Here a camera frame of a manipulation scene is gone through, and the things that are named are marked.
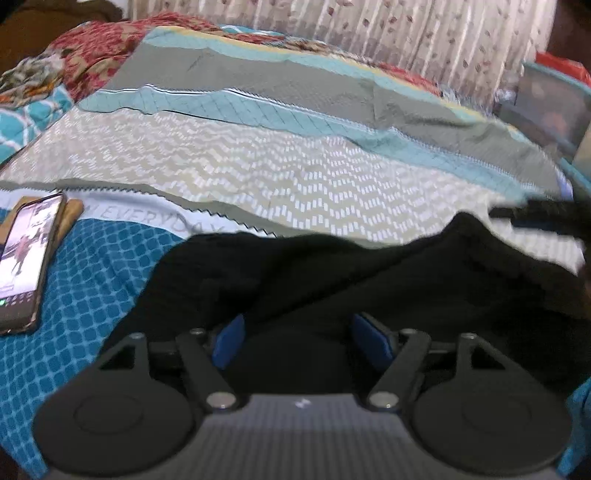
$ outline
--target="floral curtain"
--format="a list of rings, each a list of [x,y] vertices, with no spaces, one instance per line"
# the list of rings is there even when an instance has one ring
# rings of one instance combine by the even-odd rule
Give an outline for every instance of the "floral curtain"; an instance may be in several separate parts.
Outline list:
[[[557,0],[129,0],[133,20],[169,10],[314,38],[440,82],[488,105],[545,50]]]

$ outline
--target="black cloth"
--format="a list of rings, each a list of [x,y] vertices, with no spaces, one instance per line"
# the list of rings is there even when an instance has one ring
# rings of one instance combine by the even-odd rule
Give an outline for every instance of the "black cloth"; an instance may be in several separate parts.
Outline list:
[[[243,313],[246,341],[224,372],[237,392],[355,392],[377,380],[349,339],[352,315],[368,312],[442,342],[475,332],[568,395],[591,372],[591,326],[556,306],[577,310],[580,292],[564,268],[467,213],[438,235],[379,249],[327,235],[196,235],[163,256],[103,349],[132,332],[172,340]]]
[[[569,480],[589,480],[591,478],[591,457],[586,457],[568,476]]]

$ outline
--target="bedsheet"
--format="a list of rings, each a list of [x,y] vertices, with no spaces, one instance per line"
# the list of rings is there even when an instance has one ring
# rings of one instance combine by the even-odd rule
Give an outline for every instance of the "bedsheet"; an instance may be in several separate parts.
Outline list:
[[[41,329],[0,339],[0,443],[35,478],[35,409],[192,233],[316,231],[379,247],[467,210],[533,257],[572,272],[583,259],[572,238],[488,219],[492,203],[560,195],[553,164],[504,124],[343,58],[171,27],[14,157],[0,207],[25,189],[86,206],[50,267]]]
[[[0,108],[0,164],[35,140],[73,105],[60,85],[43,100],[15,109]]]

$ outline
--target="blue pad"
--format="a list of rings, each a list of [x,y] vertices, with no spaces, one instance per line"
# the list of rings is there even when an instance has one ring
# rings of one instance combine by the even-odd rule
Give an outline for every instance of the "blue pad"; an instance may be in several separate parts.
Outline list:
[[[351,334],[372,367],[379,372],[386,371],[395,357],[388,335],[358,313],[353,315]]]
[[[212,363],[220,370],[224,370],[240,350],[245,336],[244,317],[240,314],[217,335]]]

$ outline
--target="storage box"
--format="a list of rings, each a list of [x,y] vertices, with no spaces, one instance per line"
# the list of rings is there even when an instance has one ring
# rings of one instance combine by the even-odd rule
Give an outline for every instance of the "storage box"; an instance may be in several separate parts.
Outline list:
[[[526,63],[515,106],[553,137],[579,147],[591,122],[591,88],[561,72]]]
[[[529,117],[516,105],[501,103],[497,116],[504,122],[520,130],[533,143],[541,147],[556,144],[560,152],[566,157],[573,158],[577,147],[565,138],[560,138],[555,132],[541,126],[534,118]]]
[[[591,126],[587,129],[574,156],[573,167],[576,167],[587,179],[591,179]]]

